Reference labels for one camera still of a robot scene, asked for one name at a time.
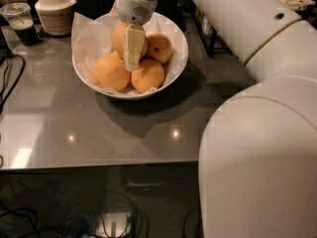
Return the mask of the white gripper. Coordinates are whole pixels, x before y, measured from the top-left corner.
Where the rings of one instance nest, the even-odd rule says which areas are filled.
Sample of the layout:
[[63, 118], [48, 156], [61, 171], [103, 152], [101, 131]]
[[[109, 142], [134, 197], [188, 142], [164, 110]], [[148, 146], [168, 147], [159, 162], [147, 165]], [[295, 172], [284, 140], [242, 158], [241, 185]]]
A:
[[157, 4], [158, 0], [115, 0], [115, 10], [120, 20], [129, 23], [123, 33], [124, 61], [127, 71], [134, 71], [139, 66], [146, 39], [142, 25], [151, 19]]

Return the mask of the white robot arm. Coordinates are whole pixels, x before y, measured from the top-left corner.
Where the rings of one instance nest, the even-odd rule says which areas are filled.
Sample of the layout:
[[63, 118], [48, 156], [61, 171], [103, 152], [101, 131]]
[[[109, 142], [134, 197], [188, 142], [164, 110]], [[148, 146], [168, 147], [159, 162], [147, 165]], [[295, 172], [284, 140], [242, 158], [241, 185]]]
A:
[[278, 0], [192, 0], [255, 85], [199, 152], [204, 238], [317, 238], [317, 31]]

